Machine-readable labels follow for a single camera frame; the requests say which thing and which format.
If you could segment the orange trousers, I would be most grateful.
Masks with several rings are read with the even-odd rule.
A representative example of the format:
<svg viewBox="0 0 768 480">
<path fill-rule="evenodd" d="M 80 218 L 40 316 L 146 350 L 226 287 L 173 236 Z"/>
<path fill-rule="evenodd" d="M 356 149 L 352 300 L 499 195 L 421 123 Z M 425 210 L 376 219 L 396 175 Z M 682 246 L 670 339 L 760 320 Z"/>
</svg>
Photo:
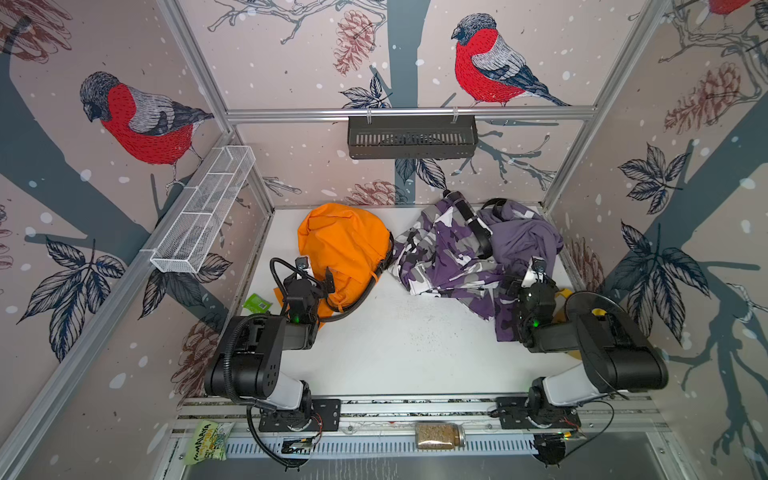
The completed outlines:
<svg viewBox="0 0 768 480">
<path fill-rule="evenodd" d="M 329 267 L 335 279 L 330 300 L 344 308 L 358 299 L 372 278 L 373 270 L 386 256 L 389 234 L 392 233 L 384 222 L 373 213 L 328 203 L 312 210 L 297 230 L 299 256 L 309 258 L 311 270 L 302 271 L 294 263 L 273 258 L 270 260 L 270 273 L 275 274 L 275 265 L 281 264 L 291 274 L 305 272 L 324 286 L 325 271 Z M 281 302 L 281 312 L 286 314 L 284 280 L 277 282 L 275 294 Z M 323 300 L 319 316 L 331 315 L 334 312 Z"/>
</svg>

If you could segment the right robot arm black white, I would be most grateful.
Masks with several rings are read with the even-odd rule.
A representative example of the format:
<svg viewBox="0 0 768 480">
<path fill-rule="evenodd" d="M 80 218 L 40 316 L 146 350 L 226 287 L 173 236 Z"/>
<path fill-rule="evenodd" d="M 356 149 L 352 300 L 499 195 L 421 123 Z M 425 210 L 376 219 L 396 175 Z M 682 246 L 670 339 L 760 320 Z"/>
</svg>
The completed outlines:
<svg viewBox="0 0 768 480">
<path fill-rule="evenodd" d="M 566 412 L 610 394 L 661 390 L 669 381 L 664 360 L 629 314 L 608 297 L 589 291 L 565 300 L 565 320 L 556 322 L 556 284 L 549 278 L 518 290 L 519 341 L 532 353 L 577 351 L 578 365 L 536 379 L 526 410 L 548 426 Z"/>
</svg>

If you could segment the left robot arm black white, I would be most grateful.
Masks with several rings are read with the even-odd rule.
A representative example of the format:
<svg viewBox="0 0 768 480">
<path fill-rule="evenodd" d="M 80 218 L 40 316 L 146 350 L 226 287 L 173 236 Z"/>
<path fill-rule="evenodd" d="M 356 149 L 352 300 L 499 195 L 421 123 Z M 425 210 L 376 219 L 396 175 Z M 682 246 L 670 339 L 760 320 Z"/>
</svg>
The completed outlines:
<svg viewBox="0 0 768 480">
<path fill-rule="evenodd" d="M 320 328 L 318 308 L 327 297 L 311 275 L 306 256 L 295 259 L 291 274 L 277 279 L 281 313 L 252 313 L 232 318 L 204 375 L 208 396 L 256 407 L 288 429 L 305 429 L 313 421 L 308 384 L 281 372 L 285 351 L 309 350 Z"/>
</svg>

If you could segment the purple camouflage trousers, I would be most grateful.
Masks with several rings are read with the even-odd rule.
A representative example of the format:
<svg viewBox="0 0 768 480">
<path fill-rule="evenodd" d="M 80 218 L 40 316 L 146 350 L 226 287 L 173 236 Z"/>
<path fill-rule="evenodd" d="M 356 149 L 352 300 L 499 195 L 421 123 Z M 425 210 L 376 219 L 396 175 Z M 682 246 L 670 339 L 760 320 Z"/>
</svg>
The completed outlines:
<svg viewBox="0 0 768 480">
<path fill-rule="evenodd" d="M 495 326 L 499 342 L 519 339 L 513 283 L 493 258 L 478 257 L 476 238 L 452 202 L 426 207 L 417 222 L 395 240 L 390 272 L 414 296 L 459 301 Z"/>
</svg>

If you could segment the yellow object beside spool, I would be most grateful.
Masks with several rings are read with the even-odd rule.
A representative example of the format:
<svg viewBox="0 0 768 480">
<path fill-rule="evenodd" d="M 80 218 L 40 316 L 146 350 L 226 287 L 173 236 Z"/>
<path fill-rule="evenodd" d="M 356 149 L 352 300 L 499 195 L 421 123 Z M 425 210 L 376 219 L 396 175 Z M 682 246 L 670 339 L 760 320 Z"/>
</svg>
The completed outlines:
<svg viewBox="0 0 768 480">
<path fill-rule="evenodd" d="M 567 321 L 565 304 L 572 294 L 573 291 L 569 288 L 562 288 L 555 294 L 554 323 L 564 323 Z"/>
</svg>

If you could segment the small green packet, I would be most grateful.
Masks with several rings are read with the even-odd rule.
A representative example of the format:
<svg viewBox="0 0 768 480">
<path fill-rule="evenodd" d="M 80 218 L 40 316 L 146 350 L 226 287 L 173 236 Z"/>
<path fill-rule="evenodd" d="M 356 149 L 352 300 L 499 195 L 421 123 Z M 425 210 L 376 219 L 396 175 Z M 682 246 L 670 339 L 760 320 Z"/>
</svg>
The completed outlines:
<svg viewBox="0 0 768 480">
<path fill-rule="evenodd" d="M 268 314 L 272 303 L 263 299 L 258 294 L 251 294 L 245 301 L 243 308 L 253 314 Z"/>
</svg>

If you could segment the plain purple garment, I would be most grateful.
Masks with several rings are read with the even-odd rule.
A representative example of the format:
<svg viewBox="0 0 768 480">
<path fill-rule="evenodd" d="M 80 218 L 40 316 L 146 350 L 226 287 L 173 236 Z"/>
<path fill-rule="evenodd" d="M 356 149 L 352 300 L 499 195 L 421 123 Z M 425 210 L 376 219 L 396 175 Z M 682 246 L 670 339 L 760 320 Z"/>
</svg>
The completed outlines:
<svg viewBox="0 0 768 480">
<path fill-rule="evenodd" d="M 553 276 L 564 242 L 540 214 L 514 200 L 496 198 L 486 202 L 478 216 L 492 232 L 493 258 L 505 274 L 522 277 L 537 257 L 545 260 L 546 275 Z"/>
</svg>

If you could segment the black spool yellow hub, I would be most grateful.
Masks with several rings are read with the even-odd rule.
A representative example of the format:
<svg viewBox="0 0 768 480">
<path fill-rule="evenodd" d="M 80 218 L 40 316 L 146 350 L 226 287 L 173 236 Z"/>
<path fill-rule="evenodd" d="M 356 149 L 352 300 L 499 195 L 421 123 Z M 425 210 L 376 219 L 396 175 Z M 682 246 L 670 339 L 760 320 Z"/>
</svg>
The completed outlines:
<svg viewBox="0 0 768 480">
<path fill-rule="evenodd" d="M 589 291 L 572 294 L 566 300 L 565 313 L 569 321 L 576 321 L 582 316 L 595 320 L 615 338 L 629 335 L 637 327 L 624 308 L 602 294 Z"/>
</svg>

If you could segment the jar of grains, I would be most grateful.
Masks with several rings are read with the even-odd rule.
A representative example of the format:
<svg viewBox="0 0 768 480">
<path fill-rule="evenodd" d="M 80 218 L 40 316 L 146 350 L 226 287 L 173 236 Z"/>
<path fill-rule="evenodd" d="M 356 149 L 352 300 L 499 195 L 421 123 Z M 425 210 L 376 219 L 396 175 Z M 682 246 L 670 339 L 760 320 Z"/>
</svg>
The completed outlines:
<svg viewBox="0 0 768 480">
<path fill-rule="evenodd" d="M 419 450 L 453 450 L 466 442 L 463 427 L 446 422 L 417 423 L 415 441 Z"/>
</svg>

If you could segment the green snack bag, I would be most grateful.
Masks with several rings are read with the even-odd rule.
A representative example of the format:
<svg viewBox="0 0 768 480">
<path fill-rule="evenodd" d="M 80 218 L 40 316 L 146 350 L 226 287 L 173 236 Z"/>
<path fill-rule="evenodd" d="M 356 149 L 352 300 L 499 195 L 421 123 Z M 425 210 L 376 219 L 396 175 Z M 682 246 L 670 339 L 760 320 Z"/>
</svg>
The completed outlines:
<svg viewBox="0 0 768 480">
<path fill-rule="evenodd" d="M 201 420 L 188 442 L 183 463 L 192 466 L 206 460 L 225 461 L 229 436 L 234 426 L 233 422 Z"/>
</svg>

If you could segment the black perforated metal shelf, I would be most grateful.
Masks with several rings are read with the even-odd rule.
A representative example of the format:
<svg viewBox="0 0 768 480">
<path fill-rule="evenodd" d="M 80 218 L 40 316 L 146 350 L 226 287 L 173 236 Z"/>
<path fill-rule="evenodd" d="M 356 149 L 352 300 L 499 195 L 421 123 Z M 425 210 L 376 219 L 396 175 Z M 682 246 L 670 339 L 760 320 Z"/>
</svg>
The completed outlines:
<svg viewBox="0 0 768 480">
<path fill-rule="evenodd" d="M 355 160 L 460 159 L 478 145 L 474 116 L 351 117 L 348 154 Z"/>
</svg>

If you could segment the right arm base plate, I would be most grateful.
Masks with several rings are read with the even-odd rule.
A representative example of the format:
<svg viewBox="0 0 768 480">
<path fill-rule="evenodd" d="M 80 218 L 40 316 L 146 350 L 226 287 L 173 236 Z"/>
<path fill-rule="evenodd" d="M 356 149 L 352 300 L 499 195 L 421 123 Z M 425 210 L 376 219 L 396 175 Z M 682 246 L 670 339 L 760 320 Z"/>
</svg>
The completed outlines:
<svg viewBox="0 0 768 480">
<path fill-rule="evenodd" d="M 552 406 L 546 400 L 532 405 L 522 394 L 497 397 L 489 415 L 499 419 L 504 430 L 575 430 L 581 427 L 575 407 Z"/>
</svg>

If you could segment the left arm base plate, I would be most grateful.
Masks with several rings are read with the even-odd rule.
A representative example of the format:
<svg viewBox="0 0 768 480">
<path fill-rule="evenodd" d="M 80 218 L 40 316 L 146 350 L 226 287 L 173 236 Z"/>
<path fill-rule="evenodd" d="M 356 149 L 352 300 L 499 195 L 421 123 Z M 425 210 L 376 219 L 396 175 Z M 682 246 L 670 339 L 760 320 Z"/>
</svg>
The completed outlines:
<svg viewBox="0 0 768 480">
<path fill-rule="evenodd" d="M 341 417 L 340 399 L 312 399 L 295 410 L 260 412 L 260 433 L 336 432 Z"/>
</svg>

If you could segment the horizontal aluminium frame bar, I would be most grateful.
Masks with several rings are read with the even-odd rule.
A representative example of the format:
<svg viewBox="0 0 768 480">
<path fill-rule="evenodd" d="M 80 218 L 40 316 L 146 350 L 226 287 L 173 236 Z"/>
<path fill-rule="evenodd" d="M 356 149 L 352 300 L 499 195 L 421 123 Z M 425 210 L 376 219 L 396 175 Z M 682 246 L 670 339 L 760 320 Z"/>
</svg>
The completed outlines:
<svg viewBox="0 0 768 480">
<path fill-rule="evenodd" d="M 440 108 L 385 108 L 385 109 L 272 109 L 230 110 L 225 119 L 231 125 L 257 123 L 337 122 L 361 117 L 417 117 L 417 116 L 474 116 L 478 120 L 580 120 L 594 117 L 592 106 L 514 106 L 514 107 L 440 107 Z"/>
</svg>

